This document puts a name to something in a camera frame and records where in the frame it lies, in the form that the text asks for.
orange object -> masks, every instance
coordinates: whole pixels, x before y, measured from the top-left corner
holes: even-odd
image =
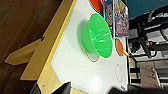
[[[117,53],[120,56],[123,56],[124,55],[123,45],[119,39],[115,39],[115,47],[116,47]]]
[[[102,13],[102,11],[103,11],[102,2],[103,2],[103,0],[90,0],[92,7],[99,13]]]

red object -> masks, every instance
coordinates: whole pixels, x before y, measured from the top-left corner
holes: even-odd
[[[94,7],[94,9],[101,13],[103,11],[103,5],[102,5],[103,0],[90,0],[90,3]]]
[[[123,56],[124,55],[123,45],[119,39],[115,39],[115,47],[118,55]]]

wooden frame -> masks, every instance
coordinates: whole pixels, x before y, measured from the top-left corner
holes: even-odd
[[[76,0],[63,0],[41,39],[11,53],[5,60],[11,65],[28,63],[20,80],[37,80],[43,94],[50,94],[62,84],[51,68],[50,62],[66,27]],[[86,94],[72,88],[71,94]]]
[[[47,42],[47,40],[51,41],[51,38],[53,38],[52,43],[50,44],[51,45],[50,53],[48,54],[47,59],[45,59],[46,64],[44,65],[42,73],[40,74],[40,77],[37,81],[37,84],[41,92],[44,94],[52,93],[62,85],[59,82],[59,79],[57,78],[57,76],[55,75],[53,69],[51,68],[50,62],[57,48],[59,40],[62,36],[62,33],[66,27],[66,24],[71,15],[75,2],[76,0],[62,1],[57,13],[55,14],[53,20],[51,21],[50,25],[48,26],[48,29],[44,34],[44,37],[45,37],[44,42],[45,41]],[[85,92],[72,88],[71,94],[85,94]]]

plastic bowl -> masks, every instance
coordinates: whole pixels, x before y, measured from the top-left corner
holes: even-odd
[[[100,14],[92,14],[81,30],[81,41],[87,52],[104,58],[111,56],[112,35],[106,21]]]

white table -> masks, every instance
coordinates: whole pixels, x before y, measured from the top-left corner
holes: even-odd
[[[105,94],[112,87],[127,90],[127,57],[119,56],[115,49],[109,58],[99,57],[96,63],[86,56],[80,31],[90,16],[96,13],[88,0],[77,0],[51,61],[51,66],[63,84],[91,94]],[[126,49],[125,38],[119,38]]]

